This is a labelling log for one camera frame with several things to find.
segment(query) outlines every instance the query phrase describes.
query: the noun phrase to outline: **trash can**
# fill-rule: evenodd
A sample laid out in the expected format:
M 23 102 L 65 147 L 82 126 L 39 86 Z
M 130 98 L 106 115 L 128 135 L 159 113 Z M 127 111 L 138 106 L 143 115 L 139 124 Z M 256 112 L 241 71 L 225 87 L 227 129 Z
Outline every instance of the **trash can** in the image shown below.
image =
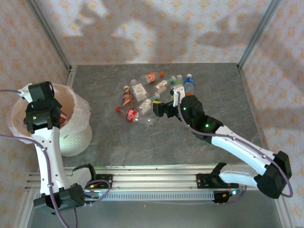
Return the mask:
M 61 155 L 70 157 L 83 152 L 92 140 L 92 129 L 89 124 L 89 103 L 78 96 L 70 87 L 52 84 L 55 98 L 62 105 L 61 111 L 66 114 L 66 123 L 60 128 Z M 7 115 L 7 124 L 14 136 L 30 138 L 30 133 L 23 124 L 28 102 L 20 98 Z

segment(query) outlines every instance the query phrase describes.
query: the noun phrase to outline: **clear plastic bottle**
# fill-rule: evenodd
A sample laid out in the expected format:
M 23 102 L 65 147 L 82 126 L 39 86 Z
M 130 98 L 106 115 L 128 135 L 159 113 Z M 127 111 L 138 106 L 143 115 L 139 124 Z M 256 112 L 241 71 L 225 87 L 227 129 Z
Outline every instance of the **clear plastic bottle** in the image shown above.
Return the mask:
M 127 85 L 123 88 L 123 108 L 127 110 L 133 108 L 133 97 L 131 95 L 130 87 Z
M 184 88 L 185 88 L 185 95 L 186 96 L 191 96 L 194 95 L 194 78 L 192 77 L 191 74 L 187 74 L 187 77 L 184 81 Z
M 176 77 L 175 76 L 171 76 L 168 80 L 163 80 L 161 81 L 159 84 L 157 84 L 155 87 L 157 89 L 160 89 L 161 87 L 166 87 L 169 88 L 171 85 L 174 84 L 174 82 L 176 81 Z
M 135 79 L 133 79 L 131 81 L 130 88 L 131 88 L 133 97 L 135 97 L 138 102 L 149 97 L 149 94 L 148 94 L 147 90 L 144 88 L 144 86 L 142 85 L 142 83 L 140 83 L 139 81 L 137 81 Z
M 174 83 L 174 88 L 179 88 L 183 85 L 182 75 L 177 75 L 176 78 L 177 79 Z
M 138 106 L 138 110 L 141 115 L 147 114 L 150 110 L 152 110 L 153 101 L 157 101 L 160 99 L 161 94 L 166 91 L 166 87 L 161 87 L 157 92 L 155 92 L 150 98 L 146 99 Z
M 157 81 L 158 79 L 160 79 L 161 77 L 164 77 L 164 72 L 161 71 L 161 72 L 152 72 L 152 73 L 149 73 L 149 74 L 146 74 L 146 75 L 142 75 L 141 76 L 141 81 L 142 83 L 145 85 L 145 84 L 149 84 L 149 83 L 152 83 L 152 82 L 155 82 Z
M 117 106 L 115 109 L 117 112 L 121 112 L 125 118 L 131 122 L 143 123 L 146 126 L 153 125 L 153 121 L 151 118 L 145 118 L 139 114 L 138 111 L 134 109 L 124 110 L 123 108 Z

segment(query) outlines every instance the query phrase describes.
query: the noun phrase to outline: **red label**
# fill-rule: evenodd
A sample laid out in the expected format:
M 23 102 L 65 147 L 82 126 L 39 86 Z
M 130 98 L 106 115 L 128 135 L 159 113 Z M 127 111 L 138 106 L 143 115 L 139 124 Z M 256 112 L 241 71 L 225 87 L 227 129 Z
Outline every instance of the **red label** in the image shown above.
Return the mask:
M 155 77 L 155 74 L 154 74 L 154 73 L 150 73 L 150 74 L 148 74 L 148 77 L 149 77 L 150 82 L 154 82 L 154 81 L 155 81 L 155 79 L 156 79 L 156 77 Z
M 127 120 L 130 120 L 131 122 L 134 121 L 134 117 L 136 116 L 137 114 L 137 111 L 135 111 L 134 109 L 130 109 L 128 112 L 127 112 Z

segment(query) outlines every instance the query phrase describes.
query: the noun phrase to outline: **wallpaper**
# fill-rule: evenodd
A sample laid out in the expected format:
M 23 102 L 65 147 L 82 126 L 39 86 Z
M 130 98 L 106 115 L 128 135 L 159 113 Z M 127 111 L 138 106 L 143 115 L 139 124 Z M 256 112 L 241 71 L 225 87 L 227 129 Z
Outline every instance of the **wallpaper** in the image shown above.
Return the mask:
M 0 89 L 18 90 L 44 80 L 64 82 L 67 73 L 24 0 L 1 0 L 0 37 Z M 0 132 L 12 135 L 6 114 L 18 96 L 0 95 Z M 33 145 L 0 139 L 1 228 L 13 226 L 25 179 L 37 167 Z
M 304 227 L 304 4 L 285 0 L 245 66 L 264 144 L 288 153 L 298 226 Z
M 72 65 L 238 62 L 271 0 L 37 0 Z

